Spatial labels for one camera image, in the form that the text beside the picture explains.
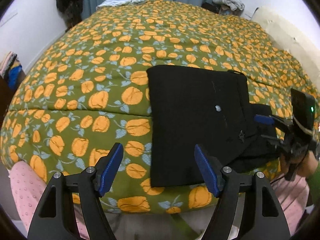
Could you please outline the person right hand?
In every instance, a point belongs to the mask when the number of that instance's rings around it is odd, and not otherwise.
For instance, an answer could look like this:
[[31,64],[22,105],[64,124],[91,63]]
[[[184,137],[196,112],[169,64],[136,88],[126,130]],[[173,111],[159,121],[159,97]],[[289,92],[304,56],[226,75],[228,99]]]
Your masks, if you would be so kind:
[[287,174],[289,166],[291,164],[297,164],[296,174],[305,178],[309,178],[313,175],[319,165],[319,161],[312,151],[309,151],[304,157],[300,156],[296,159],[291,159],[291,163],[286,162],[283,154],[280,155],[279,159],[282,173]]

